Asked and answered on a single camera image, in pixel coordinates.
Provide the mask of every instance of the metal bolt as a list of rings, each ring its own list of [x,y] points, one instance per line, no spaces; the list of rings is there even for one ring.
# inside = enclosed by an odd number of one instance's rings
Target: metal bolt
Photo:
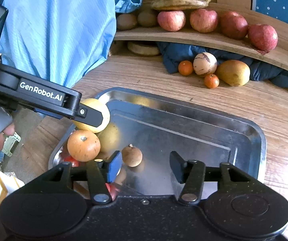
[[[197,196],[195,194],[187,193],[187,194],[182,195],[181,199],[185,202],[194,202],[197,200]]]
[[[142,199],[141,202],[143,205],[148,205],[150,203],[147,199]]]
[[[109,200],[109,196],[106,194],[97,194],[94,196],[94,200],[97,202],[104,203],[104,202],[107,202]]]

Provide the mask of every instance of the wooden table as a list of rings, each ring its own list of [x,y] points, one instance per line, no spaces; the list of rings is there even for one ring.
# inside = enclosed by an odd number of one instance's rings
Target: wooden table
[[[183,77],[166,72],[161,57],[114,55],[90,71],[74,87],[83,98],[102,90],[124,87],[218,109],[257,123],[267,140],[267,165],[264,183],[288,200],[288,91],[270,82],[248,82],[242,87],[224,83],[207,89],[196,75]],[[48,159],[71,124],[67,119],[46,117],[30,135],[22,158],[39,176],[48,169]]]

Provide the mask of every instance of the gray floor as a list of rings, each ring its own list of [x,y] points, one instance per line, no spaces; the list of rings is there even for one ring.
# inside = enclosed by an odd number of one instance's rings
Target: gray floor
[[[5,155],[4,161],[1,163],[3,172],[15,172],[17,178],[22,180],[25,184],[34,179],[34,176],[25,169],[23,159],[20,154],[22,145],[29,137],[32,130],[34,130],[42,120],[42,117],[25,108],[19,109],[14,115],[14,123],[17,134],[21,137],[20,143],[12,152],[13,155],[8,157]]]

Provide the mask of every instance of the stainless steel tray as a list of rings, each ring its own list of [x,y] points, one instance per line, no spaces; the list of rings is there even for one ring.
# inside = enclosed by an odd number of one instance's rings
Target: stainless steel tray
[[[254,122],[200,105],[124,88],[101,92],[97,99],[107,104],[111,123],[103,134],[111,139],[100,157],[129,144],[141,149],[143,161],[135,168],[123,165],[117,183],[144,195],[178,195],[169,164],[170,152],[184,159],[197,159],[207,166],[230,162],[259,181],[264,180],[266,140]],[[72,125],[49,160],[49,169],[68,155],[66,143]],[[202,198],[216,191],[217,184],[205,183]]]

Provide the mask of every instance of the tray rim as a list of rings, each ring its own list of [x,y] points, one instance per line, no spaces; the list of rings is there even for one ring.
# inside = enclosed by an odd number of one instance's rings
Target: tray rim
[[[255,122],[253,122],[249,119],[246,119],[246,118],[242,118],[240,116],[236,116],[233,114],[229,114],[229,113],[217,110],[217,109],[205,107],[203,105],[190,103],[190,102],[186,102],[183,100],[177,100],[177,99],[173,99],[173,98],[169,98],[169,97],[165,97],[165,96],[160,96],[160,95],[149,93],[149,92],[142,92],[142,91],[137,91],[137,90],[133,90],[133,89],[126,89],[126,88],[122,88],[122,87],[112,87],[112,88],[103,90],[100,93],[98,93],[94,98],[100,99],[100,97],[102,97],[103,95],[106,95],[108,92],[112,92],[112,91],[125,92],[125,93],[140,95],[140,96],[143,96],[146,98],[152,98],[155,100],[170,102],[172,104],[197,109],[200,111],[210,112],[210,113],[213,113],[216,115],[224,116],[226,118],[234,119],[234,120],[249,124],[250,126],[252,126],[256,130],[256,132],[259,134],[259,136],[261,138],[261,153],[260,153],[260,162],[259,162],[259,170],[258,170],[257,180],[262,182],[262,183],[264,182],[265,170],[266,170],[266,148],[267,148],[266,138],[265,138],[263,130]],[[56,146],[56,148],[54,149],[54,151],[51,153],[49,161],[48,161],[48,169],[53,168],[53,160],[55,158],[55,155],[57,154],[57,152],[59,151],[61,146],[64,144],[64,142],[68,139],[69,135],[75,129],[75,127],[76,126],[74,124],[72,124],[68,128],[67,132],[64,134],[64,136],[59,141],[59,143]]]

